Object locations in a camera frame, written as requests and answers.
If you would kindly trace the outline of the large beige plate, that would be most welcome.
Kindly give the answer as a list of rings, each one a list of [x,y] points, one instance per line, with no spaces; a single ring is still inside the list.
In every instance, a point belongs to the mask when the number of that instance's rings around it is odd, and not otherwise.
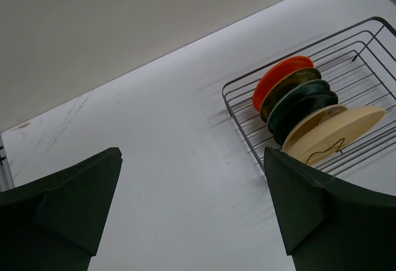
[[[350,108],[318,125],[285,152],[313,164],[337,153],[374,127],[386,114],[379,106]]]

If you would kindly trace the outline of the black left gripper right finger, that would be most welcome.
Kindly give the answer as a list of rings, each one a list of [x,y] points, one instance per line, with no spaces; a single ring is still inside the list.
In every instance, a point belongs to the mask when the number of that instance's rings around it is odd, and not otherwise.
[[[395,270],[395,197],[267,147],[264,170],[296,270]]]

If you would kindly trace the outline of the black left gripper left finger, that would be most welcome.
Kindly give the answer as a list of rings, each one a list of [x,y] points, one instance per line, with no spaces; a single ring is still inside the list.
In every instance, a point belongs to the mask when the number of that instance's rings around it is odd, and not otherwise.
[[[119,148],[1,193],[1,270],[87,270],[122,166]]]

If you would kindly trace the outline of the orange plate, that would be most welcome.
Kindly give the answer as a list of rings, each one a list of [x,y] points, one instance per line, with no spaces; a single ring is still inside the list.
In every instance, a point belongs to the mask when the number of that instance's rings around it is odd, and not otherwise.
[[[273,68],[271,68],[257,84],[253,96],[252,105],[256,111],[260,111],[261,105],[265,97],[270,91],[285,77],[291,73],[305,68],[313,68],[313,61],[307,56],[293,56],[287,58]]]

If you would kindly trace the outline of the cream plate with characters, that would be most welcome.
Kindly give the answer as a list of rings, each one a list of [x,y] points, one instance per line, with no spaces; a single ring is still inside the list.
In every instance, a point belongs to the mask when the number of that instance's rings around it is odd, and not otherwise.
[[[289,149],[302,138],[305,134],[313,130],[318,125],[324,123],[330,118],[346,111],[348,108],[345,105],[337,104],[330,105],[315,112],[311,113],[309,116],[305,117],[300,121],[288,134],[285,139],[282,150],[284,152],[289,151]]]

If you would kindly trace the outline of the black plate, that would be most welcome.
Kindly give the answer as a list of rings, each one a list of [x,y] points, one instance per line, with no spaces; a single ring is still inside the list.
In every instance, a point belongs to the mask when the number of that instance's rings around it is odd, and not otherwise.
[[[285,106],[279,105],[268,121],[274,141],[283,145],[290,131],[311,113],[338,103],[338,96],[330,90],[321,90],[315,93],[288,102]]]

